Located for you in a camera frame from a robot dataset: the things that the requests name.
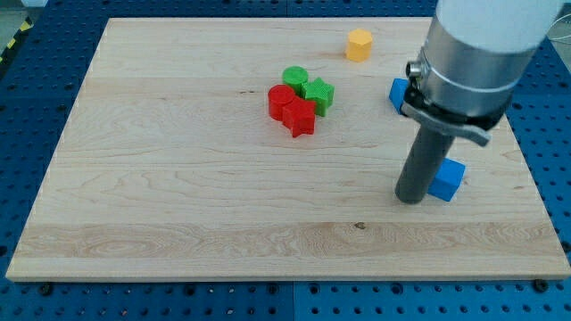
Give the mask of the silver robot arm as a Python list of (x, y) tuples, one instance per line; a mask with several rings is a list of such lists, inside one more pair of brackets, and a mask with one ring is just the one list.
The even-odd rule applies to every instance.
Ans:
[(419, 130), (396, 183), (401, 202), (421, 202), (453, 141), (487, 145), (518, 81), (564, 4), (560, 0), (440, 0), (402, 113)]

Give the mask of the blue block behind arm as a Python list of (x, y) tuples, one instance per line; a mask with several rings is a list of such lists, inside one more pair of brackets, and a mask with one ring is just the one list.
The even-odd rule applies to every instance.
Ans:
[(402, 106), (404, 104), (404, 95), (408, 87), (409, 81), (404, 78), (395, 78), (391, 84), (389, 91), (389, 100), (396, 112), (402, 115)]

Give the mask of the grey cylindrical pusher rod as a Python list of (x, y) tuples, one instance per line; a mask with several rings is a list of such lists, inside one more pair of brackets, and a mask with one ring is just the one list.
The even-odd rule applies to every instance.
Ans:
[(420, 127), (395, 186), (395, 195), (401, 202), (417, 204), (425, 198), (454, 139)]

